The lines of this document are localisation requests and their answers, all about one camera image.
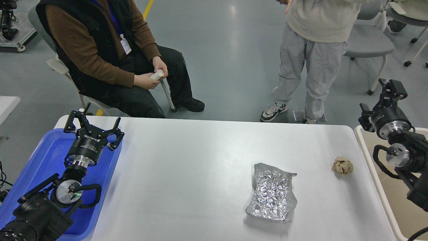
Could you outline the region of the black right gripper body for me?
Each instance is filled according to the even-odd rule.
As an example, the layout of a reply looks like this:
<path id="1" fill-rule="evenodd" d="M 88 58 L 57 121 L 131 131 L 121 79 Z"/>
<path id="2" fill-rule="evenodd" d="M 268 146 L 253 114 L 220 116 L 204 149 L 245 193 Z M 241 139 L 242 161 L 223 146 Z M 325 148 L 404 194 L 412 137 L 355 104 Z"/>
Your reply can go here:
<path id="1" fill-rule="evenodd" d="M 412 127 L 411 122 L 398 106 L 376 110 L 370 117 L 370 123 L 381 139 L 389 139 L 391 133 L 408 131 Z"/>

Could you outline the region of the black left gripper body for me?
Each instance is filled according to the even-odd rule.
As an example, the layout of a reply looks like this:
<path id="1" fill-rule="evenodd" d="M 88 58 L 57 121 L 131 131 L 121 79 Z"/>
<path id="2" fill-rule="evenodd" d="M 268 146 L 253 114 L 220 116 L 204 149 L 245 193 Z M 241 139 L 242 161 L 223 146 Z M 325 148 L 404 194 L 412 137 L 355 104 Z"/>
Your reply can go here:
<path id="1" fill-rule="evenodd" d="M 81 161 L 84 166 L 96 166 L 106 145 L 107 136 L 103 136 L 99 131 L 93 130 L 89 133 L 87 129 L 79 129 L 66 155 L 65 165 Z"/>

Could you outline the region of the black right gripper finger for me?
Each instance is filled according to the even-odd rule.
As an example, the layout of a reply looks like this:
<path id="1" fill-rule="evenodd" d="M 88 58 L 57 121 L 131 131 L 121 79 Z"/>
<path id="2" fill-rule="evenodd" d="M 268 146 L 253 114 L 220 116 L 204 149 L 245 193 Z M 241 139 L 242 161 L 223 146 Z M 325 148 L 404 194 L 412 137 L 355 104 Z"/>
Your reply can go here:
<path id="1" fill-rule="evenodd" d="M 373 124 L 369 120 L 375 112 L 371 110 L 368 107 L 368 105 L 365 103 L 360 103 L 359 106 L 362 110 L 362 113 L 361 113 L 361 117 L 359 117 L 358 119 L 358 122 L 360 123 L 360 125 L 365 131 L 375 132 Z"/>
<path id="2" fill-rule="evenodd" d="M 402 82 L 394 79 L 387 81 L 384 78 L 379 78 L 379 83 L 382 86 L 379 99 L 379 110 L 385 108 L 399 109 L 398 101 L 408 96 Z"/>

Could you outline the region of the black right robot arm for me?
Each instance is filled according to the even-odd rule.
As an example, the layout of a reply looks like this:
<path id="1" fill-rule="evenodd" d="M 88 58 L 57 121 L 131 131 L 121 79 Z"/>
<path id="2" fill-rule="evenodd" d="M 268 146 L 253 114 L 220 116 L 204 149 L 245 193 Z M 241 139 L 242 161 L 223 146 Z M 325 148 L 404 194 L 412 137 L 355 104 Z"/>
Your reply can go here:
<path id="1" fill-rule="evenodd" d="M 398 107 L 408 95 L 400 81 L 380 78 L 379 83 L 379 101 L 373 108 L 360 104 L 354 131 L 395 239 L 426 241 L 427 129 L 413 127 Z"/>

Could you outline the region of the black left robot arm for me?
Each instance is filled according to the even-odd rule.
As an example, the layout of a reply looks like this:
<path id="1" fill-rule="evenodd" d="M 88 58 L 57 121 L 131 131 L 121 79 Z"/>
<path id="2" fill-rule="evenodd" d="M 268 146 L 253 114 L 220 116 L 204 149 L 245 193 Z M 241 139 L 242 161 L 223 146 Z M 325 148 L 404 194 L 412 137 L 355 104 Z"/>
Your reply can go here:
<path id="1" fill-rule="evenodd" d="M 46 133 L 1 205 L 2 241 L 80 241 L 94 228 L 124 132 L 72 111 Z"/>

